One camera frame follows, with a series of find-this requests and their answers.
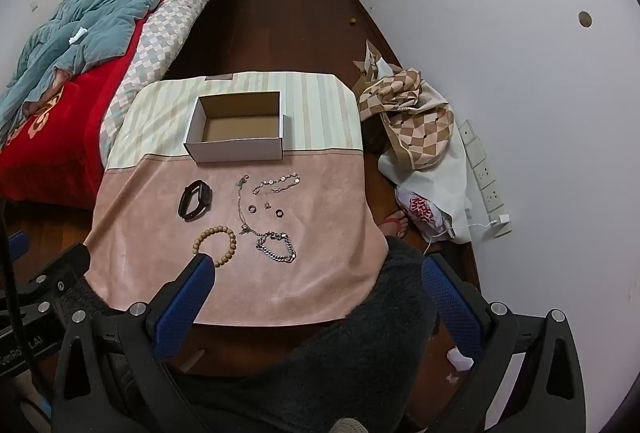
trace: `teal comforter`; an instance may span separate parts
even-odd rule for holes
[[[24,122],[25,103],[37,102],[56,70],[70,77],[127,51],[136,21],[160,0],[63,0],[53,17],[37,28],[20,54],[14,77],[0,92],[0,146]],[[69,39],[87,29],[73,43]]]

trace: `dark gray blanket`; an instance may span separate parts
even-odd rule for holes
[[[250,377],[174,373],[212,432],[327,433],[343,417],[357,419],[370,433],[395,430],[436,311],[420,284],[422,254],[399,239],[388,243],[366,300],[283,361]],[[64,304],[69,313],[111,311],[86,283]]]

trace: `blue gripper pad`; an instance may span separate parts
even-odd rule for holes
[[[158,361],[173,357],[184,341],[191,325],[213,288],[213,260],[203,255],[198,266],[184,282],[156,323],[154,353]]]
[[[9,237],[9,255],[11,261],[15,261],[23,254],[29,252],[29,236],[22,231],[15,233]]]
[[[480,323],[431,256],[422,263],[422,288],[436,305],[460,353],[477,361],[484,351]]]

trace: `white cable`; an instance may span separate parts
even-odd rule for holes
[[[484,225],[484,223],[470,223],[469,225],[464,225],[463,227],[450,227],[446,231],[441,232],[439,235],[434,235],[434,236],[431,236],[429,238],[429,244],[427,245],[427,248],[424,250],[424,253],[422,253],[422,256],[426,256],[427,251],[429,251],[429,248],[431,247],[431,244],[433,243],[433,238],[438,238],[438,236],[442,236],[445,233],[449,233],[449,231],[451,229],[453,229],[454,231],[457,231],[459,229],[468,229],[469,227],[473,227],[474,225],[478,225],[479,227],[484,227],[486,229],[488,227],[491,227],[492,225],[495,225],[496,223],[499,223],[499,220],[492,220],[487,225]]]

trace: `red blanket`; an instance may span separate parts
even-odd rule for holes
[[[100,125],[133,59],[146,18],[124,56],[68,81],[0,152],[0,196],[93,208],[104,174]]]

